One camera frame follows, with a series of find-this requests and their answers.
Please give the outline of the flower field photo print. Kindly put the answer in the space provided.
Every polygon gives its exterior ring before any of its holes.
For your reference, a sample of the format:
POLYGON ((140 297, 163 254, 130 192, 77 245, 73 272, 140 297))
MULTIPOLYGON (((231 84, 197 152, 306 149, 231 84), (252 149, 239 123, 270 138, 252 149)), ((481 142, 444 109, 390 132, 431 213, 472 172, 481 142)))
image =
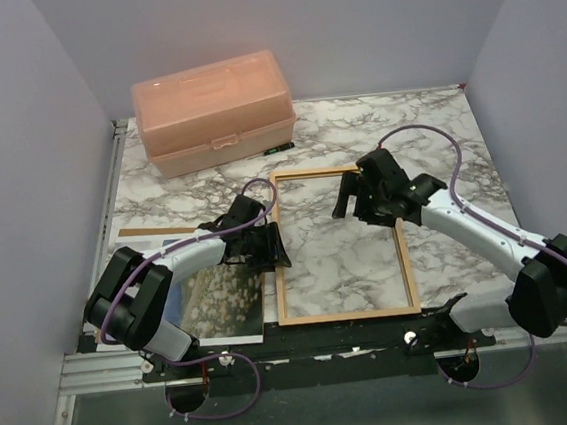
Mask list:
MULTIPOLYGON (((208 267, 170 289, 164 316, 197 338, 238 337, 258 343, 263 334, 263 276, 244 265, 208 267)), ((116 344, 103 336, 105 344, 116 344)))

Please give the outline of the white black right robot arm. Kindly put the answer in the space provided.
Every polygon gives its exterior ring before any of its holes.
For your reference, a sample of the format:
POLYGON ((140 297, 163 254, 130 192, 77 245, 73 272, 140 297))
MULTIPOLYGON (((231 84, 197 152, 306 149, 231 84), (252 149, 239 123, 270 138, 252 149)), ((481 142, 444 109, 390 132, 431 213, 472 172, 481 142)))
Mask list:
POLYGON ((408 178, 402 169, 345 172, 333 218, 354 216, 393 227, 399 220, 442 233, 493 264, 510 282, 493 292, 450 298, 436 325, 437 340, 457 349, 472 333, 518 327, 548 338, 567 323, 567 235, 548 239, 479 213, 446 183, 429 174, 408 178))

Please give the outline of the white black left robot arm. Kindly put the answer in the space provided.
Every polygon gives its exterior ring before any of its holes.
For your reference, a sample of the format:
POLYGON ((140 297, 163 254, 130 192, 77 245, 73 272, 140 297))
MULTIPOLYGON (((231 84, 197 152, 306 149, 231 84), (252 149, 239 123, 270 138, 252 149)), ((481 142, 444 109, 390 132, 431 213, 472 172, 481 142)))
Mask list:
POLYGON ((199 354, 193 348, 197 338, 164 316, 169 291, 208 267, 235 262, 257 274, 289 267, 278 224, 242 224, 229 229, 203 224, 150 254, 121 247, 91 292, 84 321, 118 345, 163 357, 172 374, 187 378, 199 366, 199 354))

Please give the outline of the black green marker pen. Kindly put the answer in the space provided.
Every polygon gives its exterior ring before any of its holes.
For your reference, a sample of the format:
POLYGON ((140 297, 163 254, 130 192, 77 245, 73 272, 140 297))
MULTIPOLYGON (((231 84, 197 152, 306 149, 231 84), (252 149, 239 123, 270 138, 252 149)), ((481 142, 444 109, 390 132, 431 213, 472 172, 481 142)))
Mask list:
POLYGON ((270 156, 271 154, 276 154, 276 153, 281 153, 282 151, 291 150, 294 147, 295 147, 295 143, 290 141, 289 143, 281 144, 280 146, 272 147, 272 148, 266 150, 263 153, 263 155, 264 156, 270 156))

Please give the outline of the pink plastic storage box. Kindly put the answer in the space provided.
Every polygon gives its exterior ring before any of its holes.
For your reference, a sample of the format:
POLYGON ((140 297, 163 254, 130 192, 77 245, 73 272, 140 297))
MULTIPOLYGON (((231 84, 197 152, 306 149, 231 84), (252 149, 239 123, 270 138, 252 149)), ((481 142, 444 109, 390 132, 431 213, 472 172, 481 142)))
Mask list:
POLYGON ((137 83, 131 95, 145 155, 165 178, 293 140, 290 88, 268 50, 137 83))

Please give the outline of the black robot mounting base rail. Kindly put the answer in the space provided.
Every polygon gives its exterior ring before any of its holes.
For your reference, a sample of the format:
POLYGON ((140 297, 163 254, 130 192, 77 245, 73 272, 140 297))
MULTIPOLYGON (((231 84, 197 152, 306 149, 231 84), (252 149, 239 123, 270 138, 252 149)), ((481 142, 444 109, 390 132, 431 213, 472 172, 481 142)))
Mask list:
POLYGON ((227 353, 244 362, 223 366, 214 358, 218 346, 201 343, 190 350, 204 366, 167 364, 159 358, 125 350, 131 360, 146 362, 143 386, 165 386, 179 405, 204 395, 214 398, 261 391, 292 390, 375 380, 396 375, 427 376, 449 367, 456 378, 477 375, 478 352, 499 344, 492 330, 472 334, 458 329, 448 309, 427 308, 413 315, 280 326, 268 323, 264 340, 227 344, 227 353))

